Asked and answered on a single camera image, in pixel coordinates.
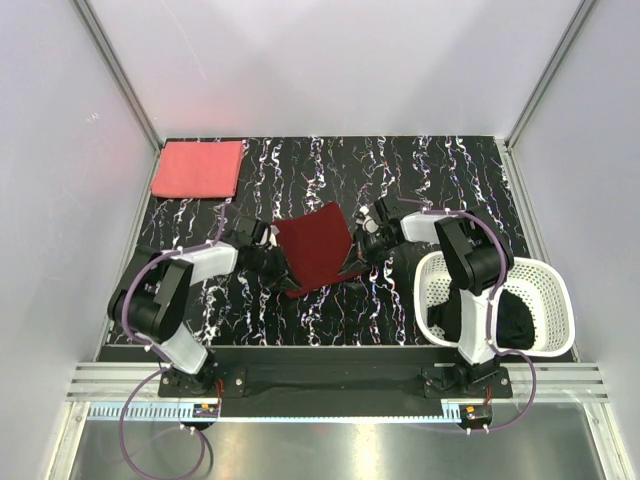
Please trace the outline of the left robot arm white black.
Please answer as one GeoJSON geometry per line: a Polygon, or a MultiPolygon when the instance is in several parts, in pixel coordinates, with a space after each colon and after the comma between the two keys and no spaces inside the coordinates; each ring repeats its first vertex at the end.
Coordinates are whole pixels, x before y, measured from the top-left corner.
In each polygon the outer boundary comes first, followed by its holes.
{"type": "Polygon", "coordinates": [[[257,274],[272,290],[299,290],[276,236],[269,223],[242,218],[200,245],[168,251],[138,247],[109,300],[108,318],[156,354],[167,380],[181,381],[196,396],[216,393],[221,381],[214,354],[183,321],[189,291],[238,269],[257,274]]]}

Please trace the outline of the dark red t shirt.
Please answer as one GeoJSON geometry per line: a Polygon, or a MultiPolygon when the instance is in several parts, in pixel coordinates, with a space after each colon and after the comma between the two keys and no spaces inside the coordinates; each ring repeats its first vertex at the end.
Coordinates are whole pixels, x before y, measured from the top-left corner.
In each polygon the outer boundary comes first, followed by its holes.
{"type": "Polygon", "coordinates": [[[300,285],[288,290],[289,298],[298,298],[324,286],[351,280],[363,270],[340,274],[352,239],[340,206],[331,202],[319,210],[293,219],[273,223],[277,242],[300,285]]]}

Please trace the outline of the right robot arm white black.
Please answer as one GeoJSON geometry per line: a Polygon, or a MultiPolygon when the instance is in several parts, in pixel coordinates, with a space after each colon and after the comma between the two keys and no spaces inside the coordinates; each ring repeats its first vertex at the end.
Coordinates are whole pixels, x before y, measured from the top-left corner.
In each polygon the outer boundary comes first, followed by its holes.
{"type": "Polygon", "coordinates": [[[470,397],[484,396],[500,368],[498,303],[513,256],[483,207],[453,211],[422,206],[410,213],[398,201],[380,198],[360,210],[340,273],[360,273],[409,242],[440,246],[451,286],[460,297],[460,359],[439,378],[423,373],[424,385],[440,395],[458,390],[470,397]]]}

